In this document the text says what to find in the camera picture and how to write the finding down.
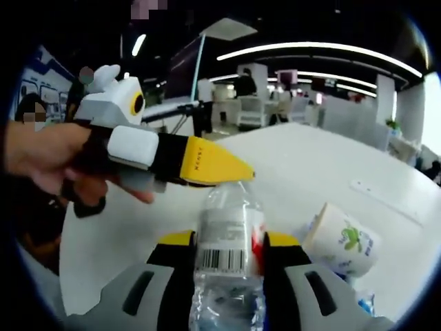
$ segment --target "plastic water bottle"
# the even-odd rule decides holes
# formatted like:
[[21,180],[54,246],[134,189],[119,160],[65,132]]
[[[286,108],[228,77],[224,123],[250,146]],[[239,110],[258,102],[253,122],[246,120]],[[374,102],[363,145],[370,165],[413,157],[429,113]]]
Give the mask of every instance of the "plastic water bottle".
[[197,236],[190,330],[263,330],[265,223],[248,183],[210,192]]

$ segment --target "bottle label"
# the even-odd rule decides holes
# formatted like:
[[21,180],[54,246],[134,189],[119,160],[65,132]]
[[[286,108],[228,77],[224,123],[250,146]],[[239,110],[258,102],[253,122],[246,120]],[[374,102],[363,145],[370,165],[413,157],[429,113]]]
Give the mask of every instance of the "bottle label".
[[260,274],[264,236],[260,211],[206,210],[198,229],[196,269],[230,276]]

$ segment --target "desk surface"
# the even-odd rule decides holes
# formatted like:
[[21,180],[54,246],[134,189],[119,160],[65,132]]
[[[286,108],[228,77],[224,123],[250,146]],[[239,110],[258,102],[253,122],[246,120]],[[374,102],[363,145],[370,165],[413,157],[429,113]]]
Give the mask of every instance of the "desk surface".
[[[439,258],[441,190],[423,174],[373,148],[296,123],[219,141],[256,169],[255,193],[267,227],[292,233],[326,201],[339,205],[383,239],[377,264],[356,282],[376,294],[376,311],[398,320],[422,291]],[[350,188],[362,181],[393,208]],[[101,288],[129,265],[145,261],[158,238],[195,229],[206,189],[168,185],[152,205],[110,185],[104,212],[77,219],[72,204],[61,241],[60,281],[65,310],[83,314],[99,302]]]

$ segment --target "potted plant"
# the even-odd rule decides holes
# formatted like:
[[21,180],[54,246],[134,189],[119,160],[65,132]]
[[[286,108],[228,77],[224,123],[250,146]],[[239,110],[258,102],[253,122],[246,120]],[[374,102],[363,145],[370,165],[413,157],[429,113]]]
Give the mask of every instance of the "potted plant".
[[392,118],[386,120],[386,126],[389,126],[392,129],[392,135],[394,136],[401,135],[400,125]]

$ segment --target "barcode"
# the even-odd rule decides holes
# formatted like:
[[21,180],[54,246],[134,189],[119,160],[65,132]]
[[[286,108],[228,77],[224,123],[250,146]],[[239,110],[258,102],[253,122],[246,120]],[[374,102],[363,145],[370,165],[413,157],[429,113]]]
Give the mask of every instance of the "barcode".
[[244,250],[203,250],[201,267],[219,272],[243,272],[245,269]]

